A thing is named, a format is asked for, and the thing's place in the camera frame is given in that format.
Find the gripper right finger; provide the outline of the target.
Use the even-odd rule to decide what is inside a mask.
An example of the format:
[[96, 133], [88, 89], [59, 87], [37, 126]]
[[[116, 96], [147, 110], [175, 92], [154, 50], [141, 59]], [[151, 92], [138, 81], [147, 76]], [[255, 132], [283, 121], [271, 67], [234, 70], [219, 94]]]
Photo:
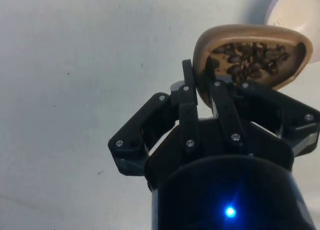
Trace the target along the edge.
[[311, 153], [320, 136], [320, 112], [256, 81], [235, 85], [230, 76], [216, 75], [219, 63], [209, 57], [204, 68], [206, 92], [223, 137], [233, 152], [248, 146], [242, 121], [274, 133], [295, 157]]

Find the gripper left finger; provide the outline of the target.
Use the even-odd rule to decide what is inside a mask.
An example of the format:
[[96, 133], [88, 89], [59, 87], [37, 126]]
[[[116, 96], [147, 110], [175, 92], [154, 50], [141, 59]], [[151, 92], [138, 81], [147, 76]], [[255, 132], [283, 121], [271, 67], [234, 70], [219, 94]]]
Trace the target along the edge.
[[181, 162], [200, 142], [197, 93], [191, 60], [182, 61], [184, 79], [170, 87], [170, 94], [154, 94], [109, 140], [108, 148], [118, 171], [125, 176], [144, 176], [150, 150], [170, 131], [159, 150], [160, 165]]

